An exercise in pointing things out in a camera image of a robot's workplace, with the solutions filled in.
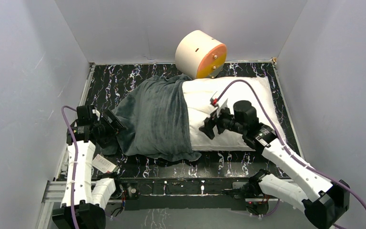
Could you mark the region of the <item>grey plush pillowcase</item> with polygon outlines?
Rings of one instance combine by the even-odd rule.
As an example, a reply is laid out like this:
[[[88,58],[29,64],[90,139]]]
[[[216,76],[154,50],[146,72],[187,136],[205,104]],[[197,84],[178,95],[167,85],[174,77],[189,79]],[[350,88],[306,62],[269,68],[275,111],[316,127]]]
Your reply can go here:
[[[183,83],[191,78],[181,74],[170,78],[153,76],[129,92],[112,110],[125,126],[103,155],[143,155],[170,162],[196,161],[200,152],[192,149],[189,115]]]

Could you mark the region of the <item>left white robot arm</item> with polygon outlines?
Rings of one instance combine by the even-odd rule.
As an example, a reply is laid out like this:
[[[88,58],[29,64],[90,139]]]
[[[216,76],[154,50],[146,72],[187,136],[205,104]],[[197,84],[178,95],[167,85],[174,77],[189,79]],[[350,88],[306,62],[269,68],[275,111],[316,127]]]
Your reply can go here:
[[[74,111],[77,118],[72,123],[62,114],[69,165],[61,206],[52,211],[52,220],[59,229],[103,229],[106,218],[125,210],[127,191],[116,166],[94,157],[94,152],[96,146],[108,147],[125,127],[111,110],[82,105]]]

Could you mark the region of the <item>white pillow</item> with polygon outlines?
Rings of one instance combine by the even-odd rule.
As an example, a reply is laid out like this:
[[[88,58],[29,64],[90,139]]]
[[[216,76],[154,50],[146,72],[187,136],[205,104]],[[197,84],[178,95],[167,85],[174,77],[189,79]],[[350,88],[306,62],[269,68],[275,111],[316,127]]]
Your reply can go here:
[[[204,78],[186,81],[182,85],[184,99],[187,104],[190,128],[190,141],[193,151],[249,151],[250,147],[242,139],[242,135],[225,130],[216,134],[214,139],[209,139],[199,130],[205,118],[209,117],[214,107],[210,104],[211,98],[219,96],[236,78],[232,76],[221,78]],[[280,136],[287,140],[287,136],[277,118],[271,89],[266,78],[240,77],[225,92],[221,101],[227,102],[227,107],[232,111],[233,104],[240,100],[250,101],[257,110],[257,117],[263,124],[268,125],[268,118],[276,126]]]

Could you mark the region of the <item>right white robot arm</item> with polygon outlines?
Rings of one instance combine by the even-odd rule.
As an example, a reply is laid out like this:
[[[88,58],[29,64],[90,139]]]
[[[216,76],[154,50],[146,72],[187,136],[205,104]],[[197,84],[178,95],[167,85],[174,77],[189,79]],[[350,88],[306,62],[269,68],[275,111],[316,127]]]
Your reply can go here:
[[[211,99],[214,110],[199,128],[209,139],[214,139],[214,130],[238,133],[244,142],[264,158],[279,166],[293,182],[286,182],[268,170],[260,169],[241,187],[260,198],[264,194],[274,196],[302,211],[318,229],[328,229],[349,209],[350,192],[342,180],[330,181],[310,170],[306,162],[290,151],[276,131],[261,123],[251,102],[240,100],[233,105],[233,113],[226,105]]]

